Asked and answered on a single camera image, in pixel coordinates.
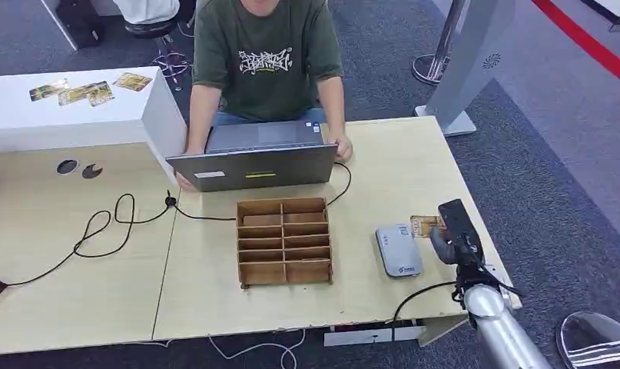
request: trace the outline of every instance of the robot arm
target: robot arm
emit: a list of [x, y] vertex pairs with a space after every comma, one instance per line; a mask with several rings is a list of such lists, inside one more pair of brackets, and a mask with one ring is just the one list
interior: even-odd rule
[[551, 369], [500, 293], [500, 288], [517, 290], [486, 269], [481, 241], [463, 203], [454, 200], [441, 204], [439, 213], [447, 231], [433, 228], [429, 238], [439, 259], [457, 266], [453, 300], [468, 311], [489, 360], [498, 369]]

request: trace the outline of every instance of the graphic print on shirt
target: graphic print on shirt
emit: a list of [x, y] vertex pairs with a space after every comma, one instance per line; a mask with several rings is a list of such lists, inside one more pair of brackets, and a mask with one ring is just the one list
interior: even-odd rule
[[269, 73], [276, 73], [280, 70], [289, 71], [293, 63], [291, 51], [292, 48], [284, 48], [276, 54], [270, 52], [261, 52], [260, 54], [251, 52], [247, 54], [245, 51], [240, 50], [240, 71], [243, 74], [249, 73], [251, 75], [255, 75], [259, 71], [268, 71]]

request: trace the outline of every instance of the chair leg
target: chair leg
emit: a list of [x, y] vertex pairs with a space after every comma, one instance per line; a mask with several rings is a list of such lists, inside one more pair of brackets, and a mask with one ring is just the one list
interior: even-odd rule
[[159, 56], [153, 60], [152, 64], [161, 67], [165, 78], [171, 78], [174, 82], [174, 90], [180, 91], [178, 75], [191, 70], [192, 64], [187, 62], [187, 56], [175, 51], [174, 40], [170, 35], [157, 38]]

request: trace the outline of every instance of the red stripe on floor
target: red stripe on floor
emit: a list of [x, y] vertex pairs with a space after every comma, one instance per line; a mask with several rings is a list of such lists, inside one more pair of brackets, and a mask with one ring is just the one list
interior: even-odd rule
[[551, 0], [532, 0], [532, 2], [547, 15], [561, 31], [570, 37], [577, 45], [592, 56], [599, 64], [603, 65], [615, 77], [620, 79], [620, 58], [608, 50], [604, 45], [595, 40], [588, 32], [579, 27], [561, 9], [557, 8]]

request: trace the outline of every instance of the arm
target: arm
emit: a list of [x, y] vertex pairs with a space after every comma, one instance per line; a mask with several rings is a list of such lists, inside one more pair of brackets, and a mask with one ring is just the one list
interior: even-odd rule
[[347, 161], [353, 155], [353, 144], [346, 136], [344, 115], [341, 57], [337, 34], [326, 0], [313, 0], [316, 7], [312, 12], [307, 31], [307, 64], [310, 74], [317, 81], [319, 99], [330, 132], [328, 142], [339, 145], [337, 158]]
[[[187, 129], [185, 154], [204, 152], [212, 119], [217, 112], [221, 89], [224, 88], [226, 68], [226, 42], [217, 20], [219, 15], [206, 5], [197, 14], [194, 26], [194, 69], [190, 96], [190, 124]], [[194, 191], [194, 186], [176, 174], [182, 188]]]
[[190, 127], [187, 130], [186, 154], [201, 154], [206, 141], [212, 118], [217, 112], [221, 90], [219, 88], [194, 85], [190, 97]]
[[343, 113], [343, 84], [336, 76], [317, 82], [319, 99], [326, 111], [326, 120], [331, 135], [346, 134], [346, 119]]
[[353, 144], [346, 136], [341, 77], [336, 76], [318, 81], [317, 88], [321, 105], [326, 112], [328, 128], [330, 129], [328, 141], [339, 145], [337, 158], [347, 161], [353, 155]]

